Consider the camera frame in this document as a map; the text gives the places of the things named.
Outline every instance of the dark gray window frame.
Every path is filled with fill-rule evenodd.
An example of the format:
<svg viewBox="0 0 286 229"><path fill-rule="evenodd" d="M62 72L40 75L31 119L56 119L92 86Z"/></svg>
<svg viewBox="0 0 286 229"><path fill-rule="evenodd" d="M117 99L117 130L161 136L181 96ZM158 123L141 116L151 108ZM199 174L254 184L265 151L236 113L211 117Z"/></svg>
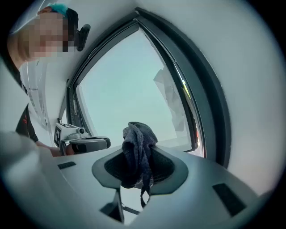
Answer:
<svg viewBox="0 0 286 229"><path fill-rule="evenodd" d="M86 52L74 77L67 83L68 122L85 127L77 106L76 87L92 66L114 45L142 28L167 64L178 88L187 116L192 150L197 146L196 126L201 136L204 157L227 168L231 129L227 103L216 74L195 44L174 25L140 8L108 28ZM186 82L186 96L179 76Z"/></svg>

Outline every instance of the sky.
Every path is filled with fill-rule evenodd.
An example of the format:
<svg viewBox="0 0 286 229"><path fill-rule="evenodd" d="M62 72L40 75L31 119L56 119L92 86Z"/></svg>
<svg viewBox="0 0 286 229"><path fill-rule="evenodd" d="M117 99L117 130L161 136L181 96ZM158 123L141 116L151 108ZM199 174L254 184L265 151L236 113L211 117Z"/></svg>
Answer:
<svg viewBox="0 0 286 229"><path fill-rule="evenodd" d="M164 64L141 30L111 48L82 80L98 135L121 145L128 122L147 124L158 141L176 138L172 115L154 78Z"/></svg>

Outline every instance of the teal hair clip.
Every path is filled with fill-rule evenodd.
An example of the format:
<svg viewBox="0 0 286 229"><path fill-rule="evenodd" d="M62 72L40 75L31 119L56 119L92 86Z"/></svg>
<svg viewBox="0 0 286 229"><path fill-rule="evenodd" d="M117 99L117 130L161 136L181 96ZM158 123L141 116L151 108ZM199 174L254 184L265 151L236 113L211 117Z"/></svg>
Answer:
<svg viewBox="0 0 286 229"><path fill-rule="evenodd" d="M67 6L65 4L62 4L62 3L51 4L51 3L49 3L48 6L52 8L52 12L60 13L60 14L64 15L65 17L67 16Z"/></svg>

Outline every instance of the gray fabric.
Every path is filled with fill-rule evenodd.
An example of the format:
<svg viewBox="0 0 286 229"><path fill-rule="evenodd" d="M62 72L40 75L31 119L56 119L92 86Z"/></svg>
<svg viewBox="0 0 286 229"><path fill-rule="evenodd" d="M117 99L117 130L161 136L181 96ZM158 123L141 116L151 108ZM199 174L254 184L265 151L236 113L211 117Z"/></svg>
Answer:
<svg viewBox="0 0 286 229"><path fill-rule="evenodd" d="M128 123L128 127L123 130L123 138L122 150L128 164L128 176L136 175L137 182L142 179L142 196L144 191L149 193L150 190L150 147L156 145L158 140L149 126L138 122Z"/></svg>

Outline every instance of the black headphones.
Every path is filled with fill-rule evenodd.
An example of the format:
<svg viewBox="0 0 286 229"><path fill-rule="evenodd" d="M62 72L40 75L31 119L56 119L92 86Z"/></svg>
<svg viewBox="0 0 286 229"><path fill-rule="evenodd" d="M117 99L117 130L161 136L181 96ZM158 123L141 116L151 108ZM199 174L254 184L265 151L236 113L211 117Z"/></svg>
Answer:
<svg viewBox="0 0 286 229"><path fill-rule="evenodd" d="M76 49L77 51L82 51L84 49L86 39L88 38L88 33L90 31L90 25L85 24L80 31L77 30L76 32Z"/></svg>

